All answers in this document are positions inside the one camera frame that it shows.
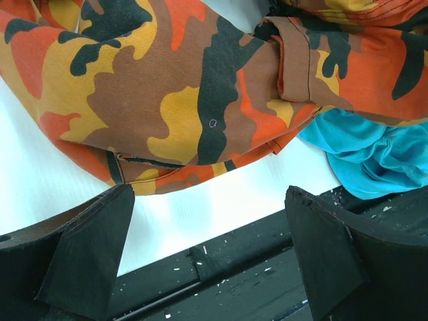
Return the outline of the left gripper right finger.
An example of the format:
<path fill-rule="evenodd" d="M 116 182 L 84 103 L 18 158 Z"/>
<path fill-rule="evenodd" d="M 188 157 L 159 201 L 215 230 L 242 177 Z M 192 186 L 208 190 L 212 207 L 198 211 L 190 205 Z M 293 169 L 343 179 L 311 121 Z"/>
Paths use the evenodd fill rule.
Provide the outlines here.
<path fill-rule="evenodd" d="M 314 320 L 427 319 L 427 190 L 344 209 L 299 188 L 285 199 Z"/>

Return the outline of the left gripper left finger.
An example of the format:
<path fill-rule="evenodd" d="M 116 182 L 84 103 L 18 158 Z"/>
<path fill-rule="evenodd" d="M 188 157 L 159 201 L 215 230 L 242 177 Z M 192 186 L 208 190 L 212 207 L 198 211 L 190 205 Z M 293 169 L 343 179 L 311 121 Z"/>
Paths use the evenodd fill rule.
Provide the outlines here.
<path fill-rule="evenodd" d="M 119 184 L 1 236 L 2 320 L 106 320 L 134 207 Z"/>

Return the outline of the light blue cloth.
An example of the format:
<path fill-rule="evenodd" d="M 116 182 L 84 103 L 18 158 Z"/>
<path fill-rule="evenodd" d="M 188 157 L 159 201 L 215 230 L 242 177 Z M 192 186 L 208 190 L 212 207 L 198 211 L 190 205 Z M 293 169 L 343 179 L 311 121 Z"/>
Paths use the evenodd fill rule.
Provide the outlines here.
<path fill-rule="evenodd" d="M 298 136 L 326 153 L 340 184 L 359 199 L 427 186 L 426 122 L 390 127 L 333 109 Z"/>

